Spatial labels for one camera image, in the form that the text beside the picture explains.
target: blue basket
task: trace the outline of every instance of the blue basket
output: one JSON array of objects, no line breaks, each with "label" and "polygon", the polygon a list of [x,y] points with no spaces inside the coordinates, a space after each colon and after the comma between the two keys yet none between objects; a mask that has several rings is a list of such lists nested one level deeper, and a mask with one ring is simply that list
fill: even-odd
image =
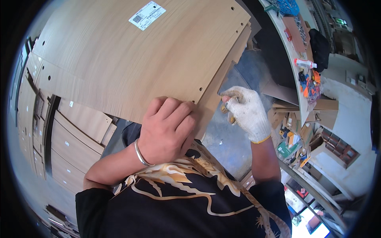
[{"label": "blue basket", "polygon": [[280,13],[285,15],[296,16],[299,13],[299,7],[296,4],[295,0],[278,0]]}]

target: gold dragon print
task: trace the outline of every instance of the gold dragon print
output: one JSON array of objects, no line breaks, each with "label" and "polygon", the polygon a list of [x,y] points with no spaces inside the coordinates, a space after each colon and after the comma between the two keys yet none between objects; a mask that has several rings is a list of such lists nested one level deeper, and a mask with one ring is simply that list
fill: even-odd
[{"label": "gold dragon print", "polygon": [[[287,224],[278,216],[266,210],[239,182],[230,180],[227,177],[222,165],[204,146],[193,142],[190,149],[198,151],[200,153],[200,157],[195,158],[195,156],[182,156],[173,162],[148,167],[128,176],[125,180],[125,185],[127,187],[131,187],[134,192],[148,196],[155,200],[206,197],[208,199],[207,212],[212,216],[231,216],[255,207],[261,214],[260,217],[257,218],[256,225],[264,229],[266,234],[265,238],[291,238],[290,228],[287,226]],[[232,211],[223,214],[215,213],[211,210],[212,196],[215,195],[215,193],[203,192],[196,188],[190,188],[189,186],[184,185],[183,183],[192,183],[186,177],[186,174],[197,174],[205,177],[217,176],[217,186],[219,189],[223,190],[225,186],[228,186],[232,194],[239,197],[242,193],[247,197],[252,205],[238,211]],[[157,191],[159,196],[138,189],[135,185],[141,179],[147,181]],[[163,196],[160,187],[156,183],[168,183],[180,190],[186,191],[188,193],[194,193],[194,195]],[[272,231],[270,227],[270,218],[274,220],[278,226],[280,234],[274,234]]]}]

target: black bag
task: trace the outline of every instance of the black bag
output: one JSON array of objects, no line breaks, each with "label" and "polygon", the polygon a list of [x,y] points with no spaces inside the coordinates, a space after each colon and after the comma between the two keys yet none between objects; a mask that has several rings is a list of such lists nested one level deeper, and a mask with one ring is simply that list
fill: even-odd
[{"label": "black bag", "polygon": [[311,37],[310,44],[314,63],[317,64],[315,69],[321,73],[324,69],[328,69],[328,58],[330,56],[330,44],[328,40],[316,29],[311,29],[309,32]]}]

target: white work glove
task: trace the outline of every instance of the white work glove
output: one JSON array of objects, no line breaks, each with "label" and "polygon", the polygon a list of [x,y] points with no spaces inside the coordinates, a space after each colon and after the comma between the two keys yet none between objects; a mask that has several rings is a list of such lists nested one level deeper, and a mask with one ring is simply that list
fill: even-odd
[{"label": "white work glove", "polygon": [[223,108],[229,111],[228,121],[232,124],[235,122],[246,131],[249,140],[255,144],[259,144],[271,135],[271,126],[267,119],[262,101],[258,93],[254,90],[234,86],[222,92]]}]

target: bracelet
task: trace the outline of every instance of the bracelet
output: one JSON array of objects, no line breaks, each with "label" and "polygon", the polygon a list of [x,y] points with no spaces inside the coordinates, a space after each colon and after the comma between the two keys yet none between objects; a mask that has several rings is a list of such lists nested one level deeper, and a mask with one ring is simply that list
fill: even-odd
[{"label": "bracelet", "polygon": [[144,164],[145,166],[154,166],[154,165],[148,163],[148,162],[143,158],[142,154],[140,153],[140,150],[139,150],[139,147],[138,147],[138,139],[139,139],[139,138],[137,138],[137,139],[135,140],[135,151],[136,151],[136,154],[138,155],[138,158],[139,158],[140,162],[142,162],[142,164]]}]

